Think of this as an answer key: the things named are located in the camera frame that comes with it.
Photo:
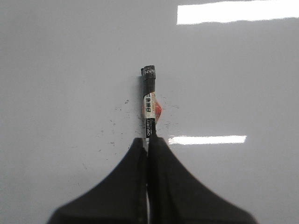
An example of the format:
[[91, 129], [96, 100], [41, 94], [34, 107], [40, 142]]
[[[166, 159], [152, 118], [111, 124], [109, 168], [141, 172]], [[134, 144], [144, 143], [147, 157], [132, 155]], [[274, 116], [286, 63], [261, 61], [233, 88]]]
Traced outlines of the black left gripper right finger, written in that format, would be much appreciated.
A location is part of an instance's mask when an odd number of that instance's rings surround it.
[[151, 224], [257, 223], [198, 181], [160, 137], [149, 141], [148, 194]]

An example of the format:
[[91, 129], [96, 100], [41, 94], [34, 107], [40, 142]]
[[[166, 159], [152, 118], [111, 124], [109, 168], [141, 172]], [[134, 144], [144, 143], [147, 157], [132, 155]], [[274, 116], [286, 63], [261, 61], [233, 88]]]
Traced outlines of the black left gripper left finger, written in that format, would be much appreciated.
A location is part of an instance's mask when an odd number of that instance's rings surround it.
[[114, 170], [90, 191], [57, 208], [49, 224], [146, 224], [147, 152], [135, 138]]

